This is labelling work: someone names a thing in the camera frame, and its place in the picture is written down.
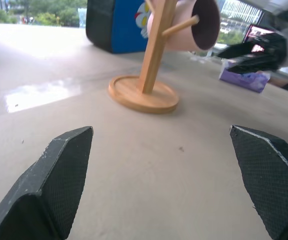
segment round wooden base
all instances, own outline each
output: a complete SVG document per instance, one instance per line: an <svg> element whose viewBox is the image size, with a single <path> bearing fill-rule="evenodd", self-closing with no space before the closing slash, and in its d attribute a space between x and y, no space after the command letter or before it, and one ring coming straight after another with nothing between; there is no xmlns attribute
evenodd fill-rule
<svg viewBox="0 0 288 240"><path fill-rule="evenodd" d="M120 104L143 113L167 114L176 109L180 99L170 87L156 81L153 92L144 94L137 89L138 82L139 76L118 76L110 82L109 94Z"/></svg>

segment wooden mug tree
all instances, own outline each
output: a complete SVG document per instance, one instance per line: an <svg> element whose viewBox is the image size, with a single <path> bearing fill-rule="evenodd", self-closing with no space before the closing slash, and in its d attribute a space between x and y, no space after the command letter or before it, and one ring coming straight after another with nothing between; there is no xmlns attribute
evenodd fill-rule
<svg viewBox="0 0 288 240"><path fill-rule="evenodd" d="M164 83L156 81L156 77L168 37L199 22L199 17L195 15L172 26L177 2L159 0L155 9L152 2L146 0L154 19L140 75L118 76L109 84L109 94L120 104L152 114L166 114L176 109L178 95Z"/></svg>

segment cartoon character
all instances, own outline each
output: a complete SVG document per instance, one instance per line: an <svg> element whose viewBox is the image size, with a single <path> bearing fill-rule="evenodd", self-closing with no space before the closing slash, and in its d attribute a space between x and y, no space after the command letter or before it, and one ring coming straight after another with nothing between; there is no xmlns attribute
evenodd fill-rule
<svg viewBox="0 0 288 240"><path fill-rule="evenodd" d="M149 9L149 6L146 4L146 2L143 2L139 9L137 10L137 13L135 14L135 22L136 25L142 29L140 34L143 38L147 39L149 37L148 34L148 20L151 15L151 11Z"/></svg>

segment window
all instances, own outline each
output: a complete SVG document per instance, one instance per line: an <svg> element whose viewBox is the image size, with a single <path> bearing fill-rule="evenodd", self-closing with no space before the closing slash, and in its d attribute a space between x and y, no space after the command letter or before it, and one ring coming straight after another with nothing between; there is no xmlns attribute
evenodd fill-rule
<svg viewBox="0 0 288 240"><path fill-rule="evenodd" d="M0 23L85 28L88 0L0 0Z"/></svg>
<svg viewBox="0 0 288 240"><path fill-rule="evenodd" d="M239 0L217 0L221 15L220 32L217 46L239 44L250 24L257 24L262 11Z"/></svg>

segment tissue box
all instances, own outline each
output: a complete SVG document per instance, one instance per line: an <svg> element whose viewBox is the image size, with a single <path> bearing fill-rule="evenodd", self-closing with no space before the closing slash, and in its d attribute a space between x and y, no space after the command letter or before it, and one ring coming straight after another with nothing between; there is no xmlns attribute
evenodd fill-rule
<svg viewBox="0 0 288 240"><path fill-rule="evenodd" d="M257 93L261 93L266 84L268 83L270 76L266 73L244 73L238 74L227 71L229 66L233 65L232 62L224 61L222 65L222 72L219 76L219 79L240 86L245 89L252 90Z"/></svg>

